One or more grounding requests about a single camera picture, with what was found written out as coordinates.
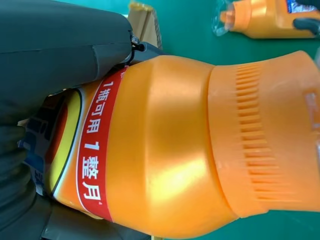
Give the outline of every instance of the red label band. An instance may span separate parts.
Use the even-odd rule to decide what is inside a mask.
[[[106,193],[106,155],[110,121],[126,68],[102,81],[92,99],[78,146],[77,191],[82,205],[108,221],[112,217]]]

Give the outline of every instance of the green mat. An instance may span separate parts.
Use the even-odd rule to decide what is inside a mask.
[[[128,14],[129,0],[65,2]],[[253,40],[237,33],[216,37],[211,16],[217,0],[142,0],[158,13],[165,51],[215,65],[260,61],[303,50],[315,56],[320,40]],[[240,219],[197,240],[318,240],[320,213],[271,211]]]

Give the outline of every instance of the gloved hand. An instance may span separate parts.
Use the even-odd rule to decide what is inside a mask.
[[[315,6],[320,10],[320,0],[296,0],[298,4]],[[299,30],[309,30],[316,37],[320,36],[320,20],[315,18],[300,17],[293,21],[293,25]]]
[[[48,95],[100,79],[128,57],[129,22],[57,1],[1,0],[0,30],[0,239],[146,238],[36,195],[23,164],[26,152],[17,147],[25,134],[18,121],[34,115]]]

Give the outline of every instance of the bottle label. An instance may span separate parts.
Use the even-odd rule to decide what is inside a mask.
[[[315,6],[302,5],[296,2],[296,0],[287,0],[288,12],[290,14],[306,13],[317,10]]]
[[[107,145],[125,71],[48,97],[26,123],[26,138],[19,146],[28,150],[25,163],[31,167],[38,193],[112,221],[106,193]]]

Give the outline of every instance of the orange bottle in plastic bag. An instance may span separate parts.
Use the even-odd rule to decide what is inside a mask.
[[[48,97],[27,133],[62,204],[190,238],[320,211],[319,107],[320,73],[303,52],[232,66],[159,56]]]
[[[220,0],[217,5],[212,29],[217,36],[232,31],[257,39],[314,38],[311,31],[294,28],[294,20],[320,20],[315,7],[300,5],[296,0]]]

